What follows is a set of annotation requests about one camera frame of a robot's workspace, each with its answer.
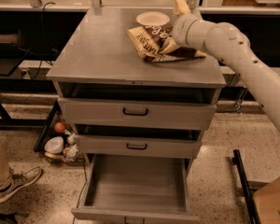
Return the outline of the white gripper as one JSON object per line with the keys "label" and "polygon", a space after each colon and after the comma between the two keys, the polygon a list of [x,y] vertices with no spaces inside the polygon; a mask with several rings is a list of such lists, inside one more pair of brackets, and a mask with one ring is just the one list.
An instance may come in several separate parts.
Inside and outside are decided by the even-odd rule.
{"label": "white gripper", "polygon": [[172,2],[174,15],[179,18],[175,21],[173,27],[173,37],[166,38],[159,54],[171,53],[179,46],[205,50],[204,41],[215,24],[191,14],[185,0],[172,0]]}

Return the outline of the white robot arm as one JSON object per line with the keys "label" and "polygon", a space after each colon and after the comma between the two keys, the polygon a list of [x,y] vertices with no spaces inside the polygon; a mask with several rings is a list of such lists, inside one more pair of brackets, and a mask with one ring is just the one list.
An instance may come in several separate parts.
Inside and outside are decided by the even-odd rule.
{"label": "white robot arm", "polygon": [[211,55],[227,65],[244,82],[280,132],[280,76],[254,54],[247,37],[234,25],[199,18],[185,0],[172,2],[176,16],[175,43]]}

